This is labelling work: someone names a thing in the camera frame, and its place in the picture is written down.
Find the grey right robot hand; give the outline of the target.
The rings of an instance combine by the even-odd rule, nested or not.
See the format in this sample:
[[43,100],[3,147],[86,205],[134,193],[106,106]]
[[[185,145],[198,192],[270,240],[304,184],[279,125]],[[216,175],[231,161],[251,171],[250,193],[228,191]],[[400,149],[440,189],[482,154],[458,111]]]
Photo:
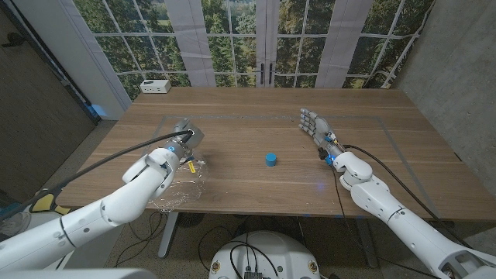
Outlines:
[[318,148],[322,148],[332,157],[344,153],[344,148],[338,142],[334,130],[327,121],[316,112],[301,108],[301,119],[298,127],[310,135]]

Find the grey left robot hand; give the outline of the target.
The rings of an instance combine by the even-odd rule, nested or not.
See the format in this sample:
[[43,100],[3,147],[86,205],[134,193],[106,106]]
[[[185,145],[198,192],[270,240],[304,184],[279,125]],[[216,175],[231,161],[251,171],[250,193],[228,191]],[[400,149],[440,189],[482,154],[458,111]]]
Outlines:
[[191,156],[193,149],[200,144],[205,136],[189,118],[184,118],[177,122],[173,127],[172,132],[184,132],[184,134],[173,137],[167,143],[167,148],[175,153],[180,159]]

